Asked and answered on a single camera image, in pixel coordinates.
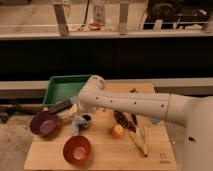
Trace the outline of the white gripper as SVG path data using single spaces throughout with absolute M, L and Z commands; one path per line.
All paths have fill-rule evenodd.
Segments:
M 79 100 L 77 96 L 71 96 L 69 99 L 59 102 L 49 108 L 51 114 L 62 112 L 72 106 L 72 104 L 78 104 Z

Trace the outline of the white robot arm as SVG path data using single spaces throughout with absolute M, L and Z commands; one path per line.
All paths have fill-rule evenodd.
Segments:
M 81 111 L 101 107 L 179 124 L 186 128 L 182 171 L 213 171 L 213 96 L 112 92 L 105 85 L 101 76 L 91 75 L 76 98 L 70 96 L 50 111 L 63 111 L 76 100 Z

